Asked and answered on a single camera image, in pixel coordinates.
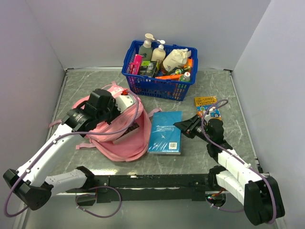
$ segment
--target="lotion bottle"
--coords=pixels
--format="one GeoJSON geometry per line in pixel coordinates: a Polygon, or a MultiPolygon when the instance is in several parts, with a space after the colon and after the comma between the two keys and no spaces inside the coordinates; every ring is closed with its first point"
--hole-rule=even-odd
{"type": "Polygon", "coordinates": [[[165,41],[164,40],[157,40],[157,41],[160,42],[160,45],[158,48],[155,48],[153,50],[152,61],[158,61],[159,64],[161,64],[161,62],[165,59],[166,56],[166,52],[164,50],[165,41]]]}
{"type": "Polygon", "coordinates": [[[154,37],[152,34],[147,33],[145,34],[145,39],[144,44],[139,49],[139,55],[143,57],[142,61],[150,61],[153,54],[152,41],[154,41],[154,37]]]}

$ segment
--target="blue plastic basket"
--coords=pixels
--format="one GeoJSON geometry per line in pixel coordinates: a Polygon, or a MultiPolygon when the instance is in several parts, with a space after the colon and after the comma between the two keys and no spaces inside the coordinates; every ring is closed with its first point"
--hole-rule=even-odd
{"type": "MultiPolygon", "coordinates": [[[[133,41],[124,60],[122,74],[126,76],[130,89],[140,95],[152,96],[157,98],[172,99],[182,101],[189,90],[189,87],[195,83],[198,70],[197,49],[178,45],[164,45],[166,55],[173,49],[189,49],[192,51],[193,68],[191,70],[191,81],[181,82],[174,80],[161,80],[148,76],[130,74],[130,63],[133,62],[135,55],[139,52],[143,41],[133,41]]],[[[152,42],[152,48],[157,48],[158,43],[152,42]]]]}

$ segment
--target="blue book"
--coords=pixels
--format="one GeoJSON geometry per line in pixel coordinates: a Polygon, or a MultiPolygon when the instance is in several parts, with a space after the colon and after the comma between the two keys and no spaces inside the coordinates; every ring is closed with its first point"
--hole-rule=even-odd
{"type": "Polygon", "coordinates": [[[182,111],[154,113],[148,153],[180,154],[181,131],[173,124],[181,121],[182,111]]]}

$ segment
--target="gray marble surface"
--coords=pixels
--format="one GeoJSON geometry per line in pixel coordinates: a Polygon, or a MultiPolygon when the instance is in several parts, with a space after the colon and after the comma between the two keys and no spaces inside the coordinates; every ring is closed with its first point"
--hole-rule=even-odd
{"type": "MultiPolygon", "coordinates": [[[[63,118],[72,105],[80,98],[90,94],[112,81],[127,87],[125,76],[120,71],[71,71],[60,100],[56,119],[63,118]]],[[[150,112],[156,107],[164,111],[183,111],[183,120],[196,114],[194,97],[216,95],[217,99],[227,98],[229,104],[220,109],[224,121],[225,139],[246,162],[255,165],[245,123],[236,99],[229,72],[209,70],[198,72],[196,83],[192,85],[182,102],[148,96],[140,96],[144,108],[150,112]]],[[[179,156],[145,154],[133,162],[112,162],[96,149],[75,150],[72,148],[54,168],[52,175],[64,173],[85,166],[96,175],[133,174],[192,174],[208,173],[216,165],[206,150],[206,143],[199,139],[182,136],[182,153],[179,156]]]]}

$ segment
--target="white label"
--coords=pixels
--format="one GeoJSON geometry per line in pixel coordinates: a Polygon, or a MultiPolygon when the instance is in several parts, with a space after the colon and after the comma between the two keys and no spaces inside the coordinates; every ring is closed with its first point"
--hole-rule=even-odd
{"type": "Polygon", "coordinates": [[[177,143],[176,142],[170,142],[170,145],[168,147],[169,149],[177,149],[177,143]]]}

